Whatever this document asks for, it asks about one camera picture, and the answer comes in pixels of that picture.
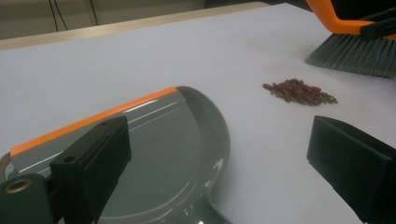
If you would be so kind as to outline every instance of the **table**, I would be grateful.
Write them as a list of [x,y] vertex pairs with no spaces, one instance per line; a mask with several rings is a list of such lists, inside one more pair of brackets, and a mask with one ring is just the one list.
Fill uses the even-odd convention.
[[[148,19],[146,27],[115,33],[107,26],[92,34],[101,30],[92,27],[1,41],[1,154],[151,92],[190,86],[229,126],[231,159],[213,199],[224,216],[233,223],[361,223],[305,158],[313,117],[340,119],[396,147],[396,82],[305,64],[329,32],[311,12],[263,6]],[[292,77],[339,104],[288,104],[262,88]]]

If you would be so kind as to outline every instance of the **broom bristles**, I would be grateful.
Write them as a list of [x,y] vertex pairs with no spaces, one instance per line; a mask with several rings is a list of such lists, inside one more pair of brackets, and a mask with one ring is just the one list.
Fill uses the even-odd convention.
[[396,78],[396,41],[362,41],[359,35],[332,34],[306,63],[355,74]]

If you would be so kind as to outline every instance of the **brush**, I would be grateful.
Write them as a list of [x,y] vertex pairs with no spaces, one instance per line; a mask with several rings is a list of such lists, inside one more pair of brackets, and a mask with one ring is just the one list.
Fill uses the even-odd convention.
[[355,74],[396,78],[396,2],[368,1],[306,0],[332,35],[305,62]]

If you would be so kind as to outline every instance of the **cable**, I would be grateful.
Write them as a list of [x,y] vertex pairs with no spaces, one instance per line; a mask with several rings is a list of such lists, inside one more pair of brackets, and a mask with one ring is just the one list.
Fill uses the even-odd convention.
[[66,22],[64,22],[64,17],[62,16],[61,11],[59,10],[58,3],[56,2],[56,0],[53,0],[53,2],[55,3],[56,10],[58,10],[58,13],[59,13],[59,16],[61,17],[62,22],[64,23],[64,29],[68,30],[67,26],[66,26]]
[[52,7],[52,3],[49,0],[49,6],[50,6],[50,10],[52,12],[52,17],[53,17],[53,21],[55,21],[55,27],[56,27],[56,32],[58,32],[58,23],[56,22],[56,17],[55,17],[55,13],[53,11],[53,7]]

